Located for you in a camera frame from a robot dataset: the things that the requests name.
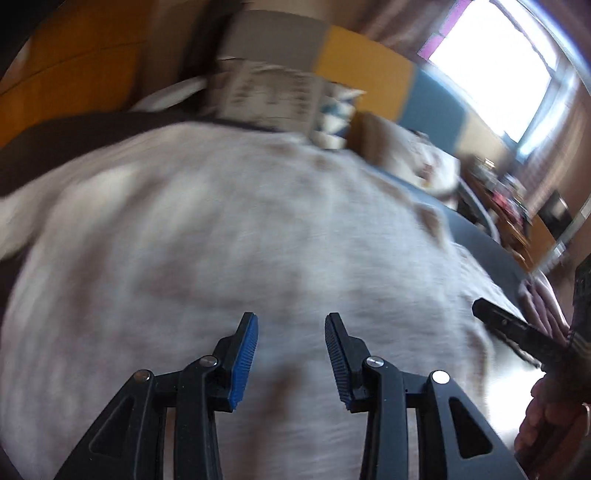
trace white duvet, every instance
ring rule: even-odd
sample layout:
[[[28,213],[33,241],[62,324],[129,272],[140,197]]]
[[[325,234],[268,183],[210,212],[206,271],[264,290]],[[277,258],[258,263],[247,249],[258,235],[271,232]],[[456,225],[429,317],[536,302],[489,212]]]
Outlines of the white duvet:
[[[495,351],[470,305],[512,306],[432,210],[351,153],[174,125],[48,173],[0,221],[1,256],[34,244],[0,346],[0,442],[25,480],[51,479],[135,370],[211,353],[244,311],[259,344],[244,401],[218,415],[227,479],[358,477],[365,416],[339,401],[329,312],[491,411]]]

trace bright window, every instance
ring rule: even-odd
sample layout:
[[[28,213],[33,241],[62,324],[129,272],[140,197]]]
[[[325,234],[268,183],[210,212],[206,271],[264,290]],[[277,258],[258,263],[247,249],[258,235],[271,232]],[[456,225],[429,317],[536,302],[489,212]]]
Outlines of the bright window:
[[[499,3],[538,51],[495,4],[474,0],[463,5],[463,13],[437,40],[439,46],[428,52],[428,59],[471,98],[498,135],[506,133],[518,142],[544,98],[557,55],[542,27],[517,0]]]

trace black tool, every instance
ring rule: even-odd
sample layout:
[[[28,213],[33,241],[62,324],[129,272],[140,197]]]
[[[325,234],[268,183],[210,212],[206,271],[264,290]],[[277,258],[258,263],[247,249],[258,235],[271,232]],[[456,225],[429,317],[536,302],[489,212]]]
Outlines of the black tool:
[[[566,347],[542,334],[523,320],[485,299],[474,302],[472,312],[487,326],[502,332],[508,339],[542,363],[556,389],[547,400],[591,402],[591,256],[575,272],[573,322]],[[570,427],[556,427],[543,422],[531,447],[516,458],[528,475],[558,448]]]
[[[166,409],[176,408],[174,478],[221,480],[215,412],[242,400],[258,339],[245,313],[236,333],[182,371],[139,370],[91,425],[55,480],[157,480],[163,474]]]
[[[525,474],[484,416],[444,371],[401,372],[326,317],[326,346],[339,397],[368,412],[360,480],[408,478],[407,408],[415,408],[421,480],[523,480]]]

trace finger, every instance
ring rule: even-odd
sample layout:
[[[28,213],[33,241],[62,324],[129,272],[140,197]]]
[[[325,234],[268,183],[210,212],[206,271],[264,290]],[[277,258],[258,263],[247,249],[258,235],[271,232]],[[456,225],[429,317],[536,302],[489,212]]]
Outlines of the finger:
[[[525,443],[521,439],[521,435],[517,434],[517,437],[515,437],[515,441],[513,442],[513,448],[516,452],[519,452],[523,447],[525,447]]]
[[[546,329],[540,321],[540,316],[535,309],[534,299],[531,296],[531,292],[529,292],[524,285],[519,287],[519,306],[524,313],[525,318],[527,318],[527,322],[532,327],[546,335]]]
[[[536,473],[540,474],[540,480],[554,480],[560,476],[563,470],[573,461],[579,451],[583,434],[587,428],[587,415],[580,415],[573,427],[567,433],[554,455],[540,466]]]
[[[552,376],[546,375],[542,380],[543,382],[540,382],[539,386],[534,385],[536,388],[535,397],[539,398],[542,403],[555,403],[562,396],[564,388]]]
[[[525,409],[525,419],[534,427],[540,423],[544,416],[544,406],[541,404],[539,398],[533,398],[527,408]]]
[[[519,427],[519,436],[523,443],[527,446],[532,446],[538,437],[538,429],[530,425],[528,421],[525,421]]]
[[[562,334],[562,330],[560,330],[560,326],[558,325],[558,320],[552,315],[552,312],[546,312],[548,317],[548,323],[552,328],[552,337],[563,346],[566,346],[566,336]]]
[[[540,378],[533,387],[531,387],[531,396],[536,398],[539,397],[540,394],[542,393],[542,389],[544,388],[544,383],[545,383],[545,379],[546,377],[542,377]]]
[[[550,403],[544,409],[546,420],[561,427],[567,427],[581,414],[581,404],[573,402]]]

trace patterned pillow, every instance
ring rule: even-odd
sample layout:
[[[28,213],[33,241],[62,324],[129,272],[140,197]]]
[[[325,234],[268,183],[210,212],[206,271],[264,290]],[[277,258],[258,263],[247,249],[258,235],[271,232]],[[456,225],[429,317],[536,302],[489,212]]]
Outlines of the patterned pillow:
[[[345,146],[344,136],[363,92],[313,73],[261,61],[219,61],[202,112],[259,127],[299,132],[322,148]]]
[[[362,122],[362,157],[367,163],[438,199],[455,192],[460,161],[433,145],[426,134],[412,132],[370,112],[363,113]]]
[[[347,143],[347,133],[355,114],[355,102],[365,92],[340,83],[328,83],[320,107],[316,129],[310,138],[325,150],[339,150]]]

